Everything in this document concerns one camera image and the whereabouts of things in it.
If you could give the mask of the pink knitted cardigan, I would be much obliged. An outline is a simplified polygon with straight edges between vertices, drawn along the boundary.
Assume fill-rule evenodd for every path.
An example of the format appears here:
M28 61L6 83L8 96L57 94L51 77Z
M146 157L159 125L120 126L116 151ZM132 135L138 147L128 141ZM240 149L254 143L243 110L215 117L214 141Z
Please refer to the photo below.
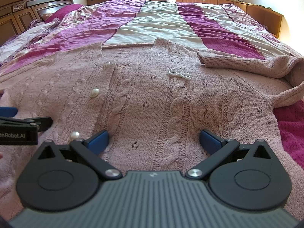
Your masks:
M273 109L303 97L303 58L245 59L157 39L95 43L1 70L1 106L18 118L44 117L39 135L58 144L72 132L110 134L102 158L121 171L186 171L207 154L207 129L241 143L268 141L292 180L286 209L303 218L303 169L284 150Z

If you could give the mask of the magenta knitted blanket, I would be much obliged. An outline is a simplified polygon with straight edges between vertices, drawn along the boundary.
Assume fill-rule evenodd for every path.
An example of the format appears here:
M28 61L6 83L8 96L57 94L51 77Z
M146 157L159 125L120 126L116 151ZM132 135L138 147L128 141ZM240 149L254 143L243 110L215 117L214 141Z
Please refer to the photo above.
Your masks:
M303 168L304 103L302 100L287 107L275 108L273 114L280 130L282 145L291 158Z

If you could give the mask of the dark wooden headboard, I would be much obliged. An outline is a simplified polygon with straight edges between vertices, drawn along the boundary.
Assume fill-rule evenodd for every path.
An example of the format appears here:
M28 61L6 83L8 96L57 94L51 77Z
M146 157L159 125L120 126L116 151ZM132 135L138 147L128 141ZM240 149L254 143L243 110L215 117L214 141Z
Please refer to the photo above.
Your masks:
M42 15L73 3L74 0L1 0L0 43L23 33L32 21L42 19Z

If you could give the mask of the magenta pillow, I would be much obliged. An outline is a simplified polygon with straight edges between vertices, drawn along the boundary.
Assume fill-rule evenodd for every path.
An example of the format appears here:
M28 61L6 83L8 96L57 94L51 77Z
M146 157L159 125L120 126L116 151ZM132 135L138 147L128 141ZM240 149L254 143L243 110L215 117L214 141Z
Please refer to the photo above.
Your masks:
M45 23L50 23L54 19L59 19L61 21L67 14L77 9L80 9L81 7L82 7L81 4L66 5L63 8L57 10L55 13L45 13L42 16L42 19Z

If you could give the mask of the purple white striped bedspread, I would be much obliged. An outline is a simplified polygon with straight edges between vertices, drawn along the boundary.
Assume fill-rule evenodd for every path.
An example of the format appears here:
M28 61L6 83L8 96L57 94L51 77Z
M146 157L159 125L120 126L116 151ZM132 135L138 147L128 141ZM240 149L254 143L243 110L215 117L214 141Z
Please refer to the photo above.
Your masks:
M152 43L164 38L195 49L244 58L297 56L259 22L232 4L112 0L68 5L64 16L32 27L1 47L1 74L54 54L101 42Z

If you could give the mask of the wooden window side cabinet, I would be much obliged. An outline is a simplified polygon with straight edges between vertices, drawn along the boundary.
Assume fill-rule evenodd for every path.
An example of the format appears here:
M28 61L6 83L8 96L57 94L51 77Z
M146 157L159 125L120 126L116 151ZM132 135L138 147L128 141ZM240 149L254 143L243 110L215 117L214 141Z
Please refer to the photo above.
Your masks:
M99 4L111 0L87 0L88 5ZM149 0L164 2L166 0ZM205 3L213 5L233 4L249 14L254 20L264 26L275 38L279 38L283 15L273 11L270 8L265 8L261 5L250 4L234 0L176 0L183 3Z

